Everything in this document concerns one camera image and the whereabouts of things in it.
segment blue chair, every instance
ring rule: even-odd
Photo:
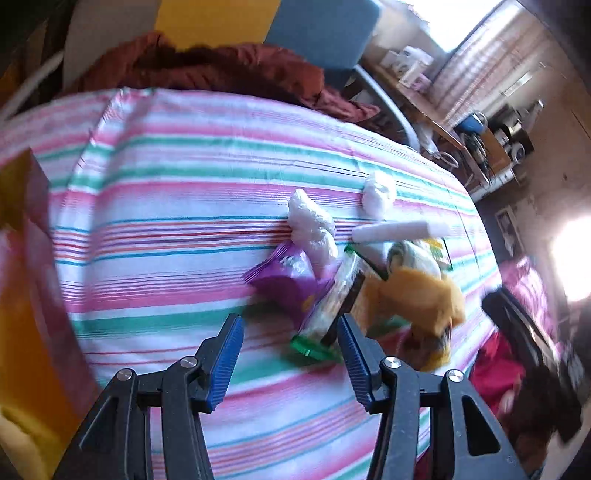
[[[324,69],[326,83],[342,90],[355,76],[376,104],[402,128],[403,143],[420,144],[407,118],[358,61],[381,13],[376,0],[281,0],[265,43],[289,48]]]

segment snack package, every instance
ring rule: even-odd
[[[353,314],[365,333],[373,325],[383,283],[379,275],[351,247],[345,248],[343,261],[329,292],[291,340],[291,346],[317,360],[340,359],[336,343],[336,322]]]
[[[430,253],[442,272],[451,272],[453,270],[452,259],[443,238],[426,238],[416,240],[413,243]]]
[[[291,240],[281,243],[269,258],[243,275],[266,298],[279,304],[299,329],[314,306],[332,286],[331,275],[317,279],[306,253]]]

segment red blanket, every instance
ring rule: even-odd
[[[345,122],[379,112],[343,98],[324,84],[324,71],[290,50],[266,44],[192,47],[177,51],[162,33],[151,32],[105,53],[64,92],[160,87],[238,93],[301,105]]]

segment yellow wall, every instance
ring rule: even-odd
[[[281,0],[162,0],[155,28],[177,44],[263,42]]]

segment white wall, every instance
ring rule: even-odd
[[[365,56],[379,61],[388,50],[400,51],[410,45],[420,48],[435,61],[445,52],[426,33],[426,24],[404,4],[396,0],[382,0],[384,8],[374,30],[374,36],[365,51]]]

